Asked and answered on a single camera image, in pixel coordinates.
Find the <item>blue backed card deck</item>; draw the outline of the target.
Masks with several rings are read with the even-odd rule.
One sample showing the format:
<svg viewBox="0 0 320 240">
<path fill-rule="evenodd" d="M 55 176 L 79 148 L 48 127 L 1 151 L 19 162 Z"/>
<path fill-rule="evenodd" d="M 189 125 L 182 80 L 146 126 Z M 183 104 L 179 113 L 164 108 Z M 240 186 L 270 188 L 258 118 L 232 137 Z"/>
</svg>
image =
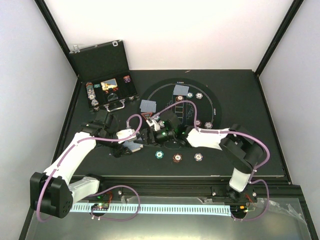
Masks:
<svg viewBox="0 0 320 240">
<path fill-rule="evenodd" d="M 128 148 L 132 153 L 137 152 L 141 150 L 144 146 L 140 143 L 135 143 L 133 141 L 125 141 L 123 143 L 123 146 Z"/>
</svg>

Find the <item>orange chips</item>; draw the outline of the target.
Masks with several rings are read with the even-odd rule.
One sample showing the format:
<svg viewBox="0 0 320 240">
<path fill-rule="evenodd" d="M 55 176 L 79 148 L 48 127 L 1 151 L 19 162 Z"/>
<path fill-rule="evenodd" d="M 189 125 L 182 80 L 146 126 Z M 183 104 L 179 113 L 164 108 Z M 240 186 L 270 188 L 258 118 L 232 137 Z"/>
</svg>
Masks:
<svg viewBox="0 0 320 240">
<path fill-rule="evenodd" d="M 196 120 L 196 121 L 195 121 L 195 124 L 196 124 L 197 127 L 199 127 L 202 123 L 201 123 L 200 120 Z"/>
<path fill-rule="evenodd" d="M 175 98 L 176 102 L 180 102 L 180 101 L 183 101 L 183 100 L 184 100 L 184 97 L 182 95 L 177 95 L 176 98 Z"/>
</svg>

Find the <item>orange poker chip stack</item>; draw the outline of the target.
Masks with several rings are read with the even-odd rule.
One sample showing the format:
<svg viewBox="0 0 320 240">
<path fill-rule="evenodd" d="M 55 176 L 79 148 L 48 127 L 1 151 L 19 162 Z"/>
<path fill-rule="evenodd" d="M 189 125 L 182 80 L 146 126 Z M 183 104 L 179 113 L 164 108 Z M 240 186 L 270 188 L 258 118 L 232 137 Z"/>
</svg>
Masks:
<svg viewBox="0 0 320 240">
<path fill-rule="evenodd" d="M 172 157 L 172 159 L 174 163 L 179 163 L 182 160 L 182 155 L 177 153 Z"/>
</svg>

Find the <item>green poker chip stack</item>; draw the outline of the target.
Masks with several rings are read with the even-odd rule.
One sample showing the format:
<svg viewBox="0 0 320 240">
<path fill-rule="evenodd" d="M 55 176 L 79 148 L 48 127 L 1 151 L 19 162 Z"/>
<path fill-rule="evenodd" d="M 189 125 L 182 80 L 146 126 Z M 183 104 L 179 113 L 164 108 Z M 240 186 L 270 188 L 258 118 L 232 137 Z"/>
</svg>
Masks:
<svg viewBox="0 0 320 240">
<path fill-rule="evenodd" d="M 162 159 L 164 157 L 164 153 L 161 150 L 155 152 L 155 157 L 157 159 Z"/>
</svg>

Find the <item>red triangular dealer button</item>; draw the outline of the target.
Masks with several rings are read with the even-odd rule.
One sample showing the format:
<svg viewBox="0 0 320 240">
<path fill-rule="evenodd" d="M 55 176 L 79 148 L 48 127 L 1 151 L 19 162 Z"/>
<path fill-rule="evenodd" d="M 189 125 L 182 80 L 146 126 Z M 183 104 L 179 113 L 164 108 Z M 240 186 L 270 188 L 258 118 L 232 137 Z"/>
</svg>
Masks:
<svg viewBox="0 0 320 240">
<path fill-rule="evenodd" d="M 152 117 L 153 113 L 152 112 L 142 112 L 141 116 L 147 121 Z"/>
</svg>

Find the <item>blue white chips big blind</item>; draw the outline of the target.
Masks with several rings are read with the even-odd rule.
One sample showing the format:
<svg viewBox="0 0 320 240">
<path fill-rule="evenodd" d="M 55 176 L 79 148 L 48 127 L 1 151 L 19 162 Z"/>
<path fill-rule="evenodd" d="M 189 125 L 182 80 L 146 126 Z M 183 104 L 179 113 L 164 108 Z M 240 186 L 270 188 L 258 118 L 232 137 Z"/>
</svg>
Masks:
<svg viewBox="0 0 320 240">
<path fill-rule="evenodd" d="M 204 124 L 204 127 L 205 127 L 206 129 L 212 129 L 213 124 L 212 124 L 211 122 L 206 122 L 206 123 Z"/>
</svg>

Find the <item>blue green fifty chips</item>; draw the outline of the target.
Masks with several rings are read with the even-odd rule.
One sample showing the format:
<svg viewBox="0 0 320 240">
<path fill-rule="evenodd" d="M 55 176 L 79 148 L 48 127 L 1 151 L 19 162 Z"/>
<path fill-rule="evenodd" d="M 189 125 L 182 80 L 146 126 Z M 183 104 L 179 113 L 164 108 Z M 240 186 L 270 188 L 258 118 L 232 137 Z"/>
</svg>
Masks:
<svg viewBox="0 0 320 240">
<path fill-rule="evenodd" d="M 186 97 L 187 97 L 188 99 L 192 99 L 192 98 L 194 97 L 194 94 L 193 94 L 192 92 L 188 92 L 187 95 L 186 95 Z"/>
</svg>

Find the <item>blue white chips small blind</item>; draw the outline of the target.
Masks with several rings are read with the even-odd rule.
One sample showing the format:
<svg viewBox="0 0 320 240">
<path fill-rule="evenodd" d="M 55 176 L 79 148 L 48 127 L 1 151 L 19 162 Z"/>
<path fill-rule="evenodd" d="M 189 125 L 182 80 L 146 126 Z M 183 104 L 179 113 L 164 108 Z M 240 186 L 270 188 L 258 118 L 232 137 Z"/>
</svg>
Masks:
<svg viewBox="0 0 320 240">
<path fill-rule="evenodd" d="M 203 94 L 201 92 L 198 92 L 195 97 L 199 100 L 201 100 L 203 98 Z"/>
</svg>

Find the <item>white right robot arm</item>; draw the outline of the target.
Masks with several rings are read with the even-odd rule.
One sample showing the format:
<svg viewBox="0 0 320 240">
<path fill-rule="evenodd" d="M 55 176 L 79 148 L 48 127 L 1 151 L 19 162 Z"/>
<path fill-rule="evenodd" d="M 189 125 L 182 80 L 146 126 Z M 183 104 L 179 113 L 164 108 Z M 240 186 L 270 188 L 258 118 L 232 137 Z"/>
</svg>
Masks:
<svg viewBox="0 0 320 240">
<path fill-rule="evenodd" d="M 270 158 L 268 147 L 238 124 L 225 129 L 207 129 L 182 124 L 174 127 L 166 123 L 159 129 L 154 126 L 143 129 L 135 142 L 150 146 L 175 142 L 182 147 L 222 151 L 233 165 L 226 188 L 226 195 L 232 202 L 238 202 L 246 195 L 245 189 L 253 183 L 255 172 Z"/>
</svg>

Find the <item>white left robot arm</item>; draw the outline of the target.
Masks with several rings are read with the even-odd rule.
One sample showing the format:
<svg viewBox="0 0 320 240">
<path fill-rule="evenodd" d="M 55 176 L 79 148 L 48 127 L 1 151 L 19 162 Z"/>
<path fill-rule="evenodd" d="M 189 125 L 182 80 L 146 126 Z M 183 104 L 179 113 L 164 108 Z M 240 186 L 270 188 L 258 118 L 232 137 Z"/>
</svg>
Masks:
<svg viewBox="0 0 320 240">
<path fill-rule="evenodd" d="M 37 220 L 47 222 L 41 214 L 49 218 L 64 218 L 74 203 L 86 198 L 103 199 L 108 192 L 101 177 L 85 176 L 71 183 L 71 179 L 85 157 L 98 143 L 117 144 L 133 140 L 140 128 L 132 129 L 126 121 L 126 129 L 116 133 L 108 132 L 107 121 L 87 123 L 78 131 L 63 153 L 43 172 L 35 172 L 29 180 L 30 207 L 35 211 Z"/>
</svg>

